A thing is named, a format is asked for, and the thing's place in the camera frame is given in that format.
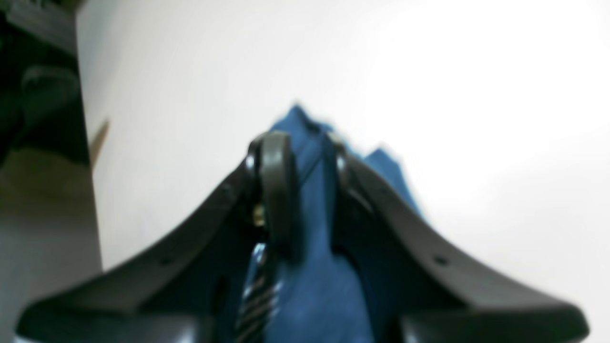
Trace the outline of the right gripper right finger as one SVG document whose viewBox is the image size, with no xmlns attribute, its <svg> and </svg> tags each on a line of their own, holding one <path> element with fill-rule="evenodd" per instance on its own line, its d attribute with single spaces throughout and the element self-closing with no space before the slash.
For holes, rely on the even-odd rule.
<svg viewBox="0 0 610 343">
<path fill-rule="evenodd" d="M 517 282 L 426 224 L 328 134 L 337 170 L 331 245 L 355 268 L 377 343 L 580 343 L 575 305 Z"/>
</svg>

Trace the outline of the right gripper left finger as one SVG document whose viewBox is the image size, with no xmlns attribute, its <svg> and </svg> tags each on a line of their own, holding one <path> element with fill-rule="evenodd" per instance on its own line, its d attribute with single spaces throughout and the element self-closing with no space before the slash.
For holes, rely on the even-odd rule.
<svg viewBox="0 0 610 343">
<path fill-rule="evenodd" d="M 35 343 L 217 343 L 231 336 L 259 243 L 299 258 L 298 178 L 290 135 L 252 141 L 245 159 L 179 226 L 110 271 L 22 311 Z"/>
</svg>

